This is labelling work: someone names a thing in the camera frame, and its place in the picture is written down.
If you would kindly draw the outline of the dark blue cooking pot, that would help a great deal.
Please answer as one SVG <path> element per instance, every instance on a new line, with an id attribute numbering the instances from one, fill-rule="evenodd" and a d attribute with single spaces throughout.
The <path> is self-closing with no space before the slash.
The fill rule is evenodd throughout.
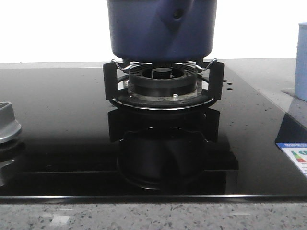
<path id="1" fill-rule="evenodd" d="M 111 49 L 136 62 L 182 62 L 209 55 L 217 1 L 109 0 Z"/>

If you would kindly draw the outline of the silver stove control knob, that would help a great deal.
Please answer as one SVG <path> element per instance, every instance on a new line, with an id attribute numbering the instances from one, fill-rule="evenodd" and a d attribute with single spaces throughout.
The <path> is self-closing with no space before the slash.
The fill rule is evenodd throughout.
<path id="1" fill-rule="evenodd" d="M 16 120 L 11 102 L 0 103 L 0 143 L 6 143 L 17 137 L 22 130 Z"/>

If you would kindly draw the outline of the black pot support grate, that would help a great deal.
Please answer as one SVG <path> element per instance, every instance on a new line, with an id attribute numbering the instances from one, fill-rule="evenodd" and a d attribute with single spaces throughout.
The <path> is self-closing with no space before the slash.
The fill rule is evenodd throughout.
<path id="1" fill-rule="evenodd" d="M 117 107 L 130 107 L 142 110 L 182 110 L 198 106 L 211 106 L 222 97 L 225 64 L 216 59 L 210 62 L 173 62 L 195 68 L 197 74 L 197 88 L 184 95 L 173 94 L 169 97 L 153 97 L 134 93 L 130 90 L 129 70 L 144 64 L 166 64 L 150 62 L 124 62 L 115 60 L 102 65 L 105 96 Z"/>

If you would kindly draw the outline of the light blue ribbed cup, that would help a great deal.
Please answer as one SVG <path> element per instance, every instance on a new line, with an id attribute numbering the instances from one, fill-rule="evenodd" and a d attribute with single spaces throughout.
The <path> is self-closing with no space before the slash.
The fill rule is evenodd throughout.
<path id="1" fill-rule="evenodd" d="M 307 23 L 298 24 L 298 42 L 295 68 L 295 95 L 307 100 Z"/>

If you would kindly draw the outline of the energy rating label sticker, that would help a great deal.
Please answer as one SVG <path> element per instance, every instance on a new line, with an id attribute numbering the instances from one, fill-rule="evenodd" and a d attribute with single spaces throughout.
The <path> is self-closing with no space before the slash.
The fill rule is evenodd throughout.
<path id="1" fill-rule="evenodd" d="M 307 177 L 307 144 L 306 143 L 276 143 L 299 171 Z"/>

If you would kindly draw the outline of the black glass gas cooktop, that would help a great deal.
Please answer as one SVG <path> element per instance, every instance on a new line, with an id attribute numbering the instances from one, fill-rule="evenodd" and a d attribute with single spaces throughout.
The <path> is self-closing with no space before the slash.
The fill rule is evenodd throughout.
<path id="1" fill-rule="evenodd" d="M 101 66 L 2 69 L 22 131 L 0 146 L 0 201 L 305 202 L 307 179 L 276 143 L 306 143 L 306 128 L 224 75 L 211 107 L 162 112 L 114 107 Z"/>

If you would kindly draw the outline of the black round gas burner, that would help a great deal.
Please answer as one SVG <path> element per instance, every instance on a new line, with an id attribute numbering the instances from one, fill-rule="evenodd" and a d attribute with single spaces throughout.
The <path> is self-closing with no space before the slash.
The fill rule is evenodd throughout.
<path id="1" fill-rule="evenodd" d="M 197 74 L 195 68 L 184 64 L 144 64 L 129 70 L 129 87 L 145 96 L 184 95 L 197 88 Z"/>

